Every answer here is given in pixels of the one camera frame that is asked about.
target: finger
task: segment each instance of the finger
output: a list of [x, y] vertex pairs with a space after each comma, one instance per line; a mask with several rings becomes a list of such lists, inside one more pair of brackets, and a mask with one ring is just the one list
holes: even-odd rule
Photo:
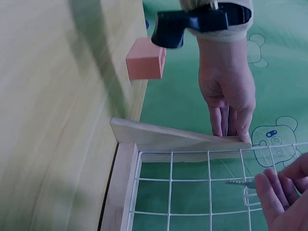
[[228, 108], [224, 107], [220, 109], [221, 113], [221, 132], [222, 136], [227, 135], [227, 126], [228, 126]]
[[297, 201], [285, 212], [285, 217], [292, 221], [292, 230], [308, 230], [307, 222], [308, 191], [304, 192]]
[[[302, 154], [292, 164], [283, 169], [282, 173], [293, 181], [305, 179], [308, 176], [308, 153]], [[307, 180], [298, 183], [306, 184]]]
[[243, 111], [237, 112], [236, 130], [240, 139], [245, 143], [251, 143], [249, 136], [249, 126], [252, 120], [253, 109], [248, 107]]
[[278, 173], [278, 178], [281, 183], [284, 195], [289, 202], [289, 205], [290, 206], [293, 205], [294, 202], [297, 201], [297, 199], [299, 198], [299, 195], [296, 192], [293, 181], [285, 177], [281, 171]]
[[210, 121], [212, 125], [212, 132], [214, 136], [222, 136], [221, 130], [221, 112], [217, 107], [208, 107], [210, 112]]
[[227, 136], [236, 136], [236, 117], [237, 112], [233, 107], [229, 107], [229, 117], [228, 117], [228, 133]]
[[272, 185], [273, 190], [276, 196], [278, 197], [280, 203], [282, 204], [283, 208], [287, 210], [290, 207], [290, 205], [287, 198], [284, 195], [282, 186], [280, 184], [278, 176], [276, 175], [275, 170], [273, 170], [272, 168], [268, 168], [264, 171], [264, 174], [268, 177], [269, 182]]
[[293, 182], [300, 194], [303, 194], [308, 189], [308, 177], [294, 180]]
[[266, 222], [271, 227], [277, 216], [284, 212], [283, 206], [265, 174], [256, 175], [255, 182]]

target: green fabric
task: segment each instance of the green fabric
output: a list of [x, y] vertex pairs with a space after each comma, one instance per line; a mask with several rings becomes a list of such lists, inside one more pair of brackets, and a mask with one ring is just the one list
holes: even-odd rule
[[[178, 0], [143, 0], [152, 35], [156, 11], [179, 9]], [[250, 127], [253, 145], [305, 142], [308, 114], [308, 2], [306, 0], [254, 1], [254, 24], [248, 31], [248, 61], [256, 82], [257, 108]], [[185, 32], [184, 46], [168, 50], [162, 80], [150, 80], [141, 121], [211, 134], [209, 114], [198, 86], [199, 53], [196, 39]], [[276, 134], [267, 138], [268, 132]], [[298, 148], [298, 153], [307, 146]], [[294, 160], [293, 148], [273, 150], [277, 170]], [[254, 176], [270, 167], [269, 151], [251, 152], [245, 173]], [[143, 164], [141, 177], [169, 179], [168, 164]], [[243, 177], [241, 160], [211, 161], [211, 178]], [[207, 163], [177, 163], [174, 179], [207, 179]], [[246, 210], [242, 188], [212, 182], [213, 213]], [[208, 213], [208, 182], [174, 182], [172, 213]], [[168, 182], [141, 181], [136, 210], [166, 213]], [[267, 230], [262, 211], [251, 212], [253, 231]], [[135, 215], [134, 231], [166, 230], [166, 216]], [[171, 231], [209, 230], [209, 217], [171, 217]], [[213, 216], [213, 230], [248, 230], [248, 214]]]

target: pink sponge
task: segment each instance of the pink sponge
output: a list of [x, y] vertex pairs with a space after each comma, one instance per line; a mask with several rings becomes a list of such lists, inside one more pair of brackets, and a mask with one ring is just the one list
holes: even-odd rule
[[161, 79], [166, 49], [151, 42], [151, 37], [138, 38], [126, 57], [130, 80]]

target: white wire grid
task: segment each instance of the white wire grid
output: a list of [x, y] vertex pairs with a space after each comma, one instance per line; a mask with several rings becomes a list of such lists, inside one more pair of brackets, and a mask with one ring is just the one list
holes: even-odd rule
[[[250, 189], [245, 187], [243, 189], [243, 200], [244, 200], [244, 205], [247, 207], [246, 210], [241, 210], [241, 211], [233, 211], [233, 212], [223, 212], [223, 213], [213, 213], [212, 211], [212, 186], [211, 182], [214, 181], [228, 181], [228, 180], [253, 180], [254, 177], [247, 177], [245, 173], [245, 168], [244, 168], [244, 159], [243, 159], [243, 152], [247, 151], [253, 151], [253, 150], [264, 150], [264, 149], [269, 149], [270, 157], [273, 163], [273, 168], [275, 172], [277, 173], [277, 169], [275, 166], [274, 162], [274, 157], [272, 153], [272, 148], [284, 148], [284, 147], [293, 147], [294, 152], [296, 157], [298, 158], [298, 153], [296, 148], [298, 146], [302, 145], [308, 145], [308, 142], [303, 142], [303, 143], [293, 143], [293, 144], [284, 144], [284, 145], [273, 145], [273, 146], [262, 146], [262, 147], [252, 147], [250, 149], [240, 149], [240, 150], [224, 150], [224, 151], [197, 151], [197, 152], [139, 152], [138, 154], [138, 161], [139, 163], [141, 161], [141, 156], [143, 154], [170, 154], [171, 155], [171, 160], [170, 160], [170, 178], [169, 179], [151, 179], [151, 178], [138, 178], [138, 172], [139, 172], [139, 164], [137, 164], [137, 167], [135, 169], [135, 177], [134, 177], [134, 183], [133, 183], [133, 188], [131, 195], [134, 195], [135, 190], [136, 190], [136, 184], [137, 181], [140, 180], [146, 180], [146, 181], [165, 181], [169, 182], [169, 197], [168, 197], [168, 212], [167, 213], [153, 213], [153, 212], [141, 212], [141, 211], [136, 211], [134, 208], [133, 204], [133, 196], [131, 197], [130, 204], [129, 204], [129, 213], [130, 214], [144, 214], [144, 215], [155, 215], [155, 216], [167, 216], [167, 231], [170, 229], [170, 217], [171, 216], [183, 216], [183, 217], [191, 217], [191, 216], [208, 216], [209, 217], [209, 230], [213, 230], [213, 222], [212, 222], [212, 217], [213, 216], [219, 216], [219, 215], [229, 215], [229, 214], [240, 214], [240, 213], [247, 213], [248, 214], [248, 230], [251, 231], [251, 215], [250, 213], [253, 211], [258, 211], [262, 210], [262, 208], [251, 208], [256, 205], [260, 205], [260, 202], [257, 203], [249, 203], [249, 198], [251, 197], [256, 197], [256, 193], [250, 193]], [[239, 152], [240, 157], [241, 157], [241, 162], [242, 162], [242, 169], [243, 169], [243, 178], [225, 178], [225, 179], [212, 179], [211, 178], [211, 164], [210, 164], [210, 156], [211, 154], [214, 153], [229, 153], [229, 152]], [[176, 180], [172, 178], [172, 168], [173, 168], [173, 157], [175, 154], [207, 154], [207, 165], [208, 165], [208, 179], [202, 179], [202, 180]], [[176, 213], [171, 213], [171, 192], [172, 192], [172, 182], [208, 182], [209, 186], [209, 213], [203, 213], [203, 214], [176, 214]], [[129, 230], [130, 227], [132, 227], [131, 220], [132, 216], [128, 216], [128, 222], [127, 222], [127, 231]]]

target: wooden panel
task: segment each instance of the wooden panel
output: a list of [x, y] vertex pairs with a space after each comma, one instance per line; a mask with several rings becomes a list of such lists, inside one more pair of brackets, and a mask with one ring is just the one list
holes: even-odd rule
[[0, 230], [97, 230], [116, 140], [146, 81], [125, 57], [146, 36], [141, 0], [0, 4]]
[[[238, 137], [209, 136], [116, 117], [112, 118], [111, 127], [118, 142], [136, 142], [139, 151], [143, 152], [222, 151], [251, 148], [250, 143], [241, 142]], [[223, 157], [221, 154], [215, 153], [219, 158]]]
[[103, 212], [101, 231], [126, 231], [135, 169], [138, 164], [137, 158], [138, 149], [135, 143], [119, 144]]

